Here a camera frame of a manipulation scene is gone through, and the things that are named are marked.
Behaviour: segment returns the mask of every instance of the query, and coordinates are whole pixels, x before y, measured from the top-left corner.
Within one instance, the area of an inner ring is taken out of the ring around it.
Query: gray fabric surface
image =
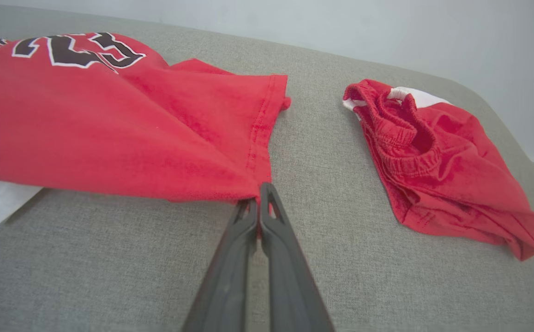
[[[534,330],[534,258],[400,225],[361,128],[341,106],[363,78],[427,91],[480,119],[534,208],[534,168],[490,107],[449,80],[206,31],[0,6],[15,40],[110,31],[169,63],[286,73],[273,183],[339,331]],[[177,330],[232,206],[44,190],[0,226],[0,331]],[[268,329],[267,260],[252,261],[250,331]]]

